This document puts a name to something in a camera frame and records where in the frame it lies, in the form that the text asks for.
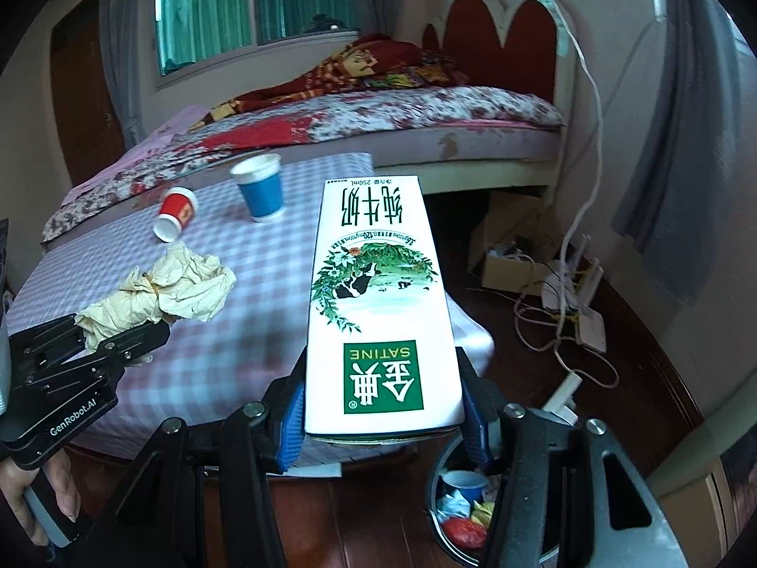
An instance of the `cardboard box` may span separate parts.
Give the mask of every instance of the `cardboard box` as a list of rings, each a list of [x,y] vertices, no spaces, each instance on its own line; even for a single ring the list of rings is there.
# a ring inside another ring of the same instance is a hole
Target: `cardboard box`
[[[517,237],[531,244],[527,260],[502,258],[496,250],[507,248]],[[563,239],[551,208],[540,198],[492,191],[489,211],[471,235],[468,271],[478,273],[484,288],[529,294],[541,292],[541,282],[550,274],[544,264],[554,258]]]
[[[305,432],[351,444],[462,423],[447,299],[418,177],[327,181],[308,322]]]

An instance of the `wooden door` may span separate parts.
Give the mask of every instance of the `wooden door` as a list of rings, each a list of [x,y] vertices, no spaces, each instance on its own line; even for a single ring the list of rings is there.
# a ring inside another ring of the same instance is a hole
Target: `wooden door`
[[[105,85],[99,0],[84,0],[53,28],[50,77],[58,139],[73,185],[116,162],[123,134]]]

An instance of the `red paper cup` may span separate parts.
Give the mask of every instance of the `red paper cup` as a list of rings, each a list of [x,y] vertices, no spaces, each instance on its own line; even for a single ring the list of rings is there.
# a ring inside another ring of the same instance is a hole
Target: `red paper cup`
[[[163,197],[152,231],[158,239],[171,243],[178,239],[197,213],[197,197],[186,187],[172,187]]]

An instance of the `floral bedsheet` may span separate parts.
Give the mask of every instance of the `floral bedsheet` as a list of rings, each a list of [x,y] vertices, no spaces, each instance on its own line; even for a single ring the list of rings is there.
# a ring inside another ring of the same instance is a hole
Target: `floral bedsheet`
[[[545,100],[467,85],[331,94],[242,113],[183,134],[163,153],[137,162],[63,206],[45,224],[43,243],[110,206],[245,151],[470,119],[524,122],[544,128],[562,124],[555,107]]]

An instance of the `red plastic bag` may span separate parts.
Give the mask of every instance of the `red plastic bag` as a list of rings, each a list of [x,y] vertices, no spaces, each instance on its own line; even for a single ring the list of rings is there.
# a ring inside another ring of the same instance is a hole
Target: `red plastic bag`
[[[441,529],[456,547],[480,549],[486,542],[486,528],[470,519],[452,516],[441,524]]]

